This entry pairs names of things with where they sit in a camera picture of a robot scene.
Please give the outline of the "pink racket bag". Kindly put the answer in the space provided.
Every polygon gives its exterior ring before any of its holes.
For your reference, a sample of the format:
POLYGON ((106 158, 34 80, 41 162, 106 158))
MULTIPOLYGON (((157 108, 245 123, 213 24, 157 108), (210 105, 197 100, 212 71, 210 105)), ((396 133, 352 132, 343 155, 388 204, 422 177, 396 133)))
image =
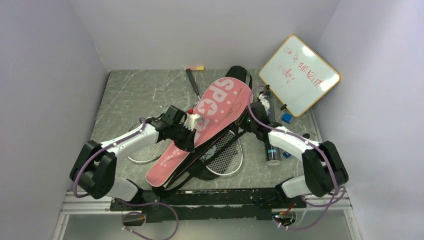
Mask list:
MULTIPOLYGON (((197 148, 216 136, 221 130, 236 121, 249 101, 251 88, 233 77, 215 80, 205 91, 193 112, 203 116, 195 126, 194 146, 197 148)), ((188 157, 189 153, 179 149, 173 142, 147 171, 145 179, 153 187, 163 186, 188 157)))

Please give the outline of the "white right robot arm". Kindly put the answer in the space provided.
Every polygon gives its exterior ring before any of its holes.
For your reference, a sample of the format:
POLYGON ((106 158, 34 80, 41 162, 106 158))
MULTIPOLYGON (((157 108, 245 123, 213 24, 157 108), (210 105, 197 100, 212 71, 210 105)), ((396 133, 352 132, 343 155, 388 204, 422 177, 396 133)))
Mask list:
POLYGON ((253 92, 248 95, 247 111, 251 118, 251 131, 258 139, 267 139, 277 148, 286 150, 301 161, 304 174, 285 180, 275 193, 275 202, 280 207, 288 207, 294 197, 306 201, 306 195, 323 197, 333 193, 329 202, 320 207, 329 208, 346 194, 345 184, 349 181, 346 167, 335 144, 329 140, 318 142, 302 137, 278 122, 270 122, 266 108, 261 102, 253 102, 253 92))

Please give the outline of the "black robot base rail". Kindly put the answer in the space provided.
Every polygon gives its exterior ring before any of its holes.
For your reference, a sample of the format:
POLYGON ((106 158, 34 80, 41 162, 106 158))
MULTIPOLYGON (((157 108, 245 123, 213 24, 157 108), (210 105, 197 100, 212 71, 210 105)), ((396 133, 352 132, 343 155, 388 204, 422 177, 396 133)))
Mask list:
POLYGON ((140 211, 146 214, 148 223, 179 220, 243 219, 269 220, 272 214, 287 210, 303 209, 301 197, 287 198, 275 187, 228 188, 206 190, 179 190, 163 198, 152 190, 142 197, 147 206, 127 206, 113 199, 113 213, 140 211))

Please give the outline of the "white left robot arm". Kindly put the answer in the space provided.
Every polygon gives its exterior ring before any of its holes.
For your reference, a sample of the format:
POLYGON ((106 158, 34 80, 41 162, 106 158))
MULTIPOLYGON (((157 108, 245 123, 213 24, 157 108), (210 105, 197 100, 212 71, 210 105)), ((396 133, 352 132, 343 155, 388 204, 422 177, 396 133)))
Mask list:
POLYGON ((142 206, 143 190, 133 181, 116 176, 120 161, 135 152, 164 140, 172 140, 181 150, 195 151, 196 125, 203 121, 197 113, 185 112, 171 105, 157 117, 140 117, 140 125, 111 140, 87 141, 69 174, 76 198, 108 196, 123 200, 130 210, 142 206))

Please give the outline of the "black shuttlecock tube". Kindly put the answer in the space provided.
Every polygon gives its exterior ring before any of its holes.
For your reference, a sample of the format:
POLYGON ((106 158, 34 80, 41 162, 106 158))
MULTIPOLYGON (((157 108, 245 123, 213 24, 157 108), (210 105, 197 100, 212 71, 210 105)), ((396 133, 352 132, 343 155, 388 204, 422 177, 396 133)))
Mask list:
MULTIPOLYGON (((275 122, 275 110, 274 110, 274 101, 272 99, 272 92, 270 90, 266 90, 263 93, 264 100, 268 101, 269 108, 266 111, 269 121, 275 122)), ((282 163, 281 161, 281 154, 280 149, 272 146, 269 142, 269 139, 267 139, 265 142, 265 150, 267 154, 267 160, 266 164, 268 166, 277 166, 282 163)))

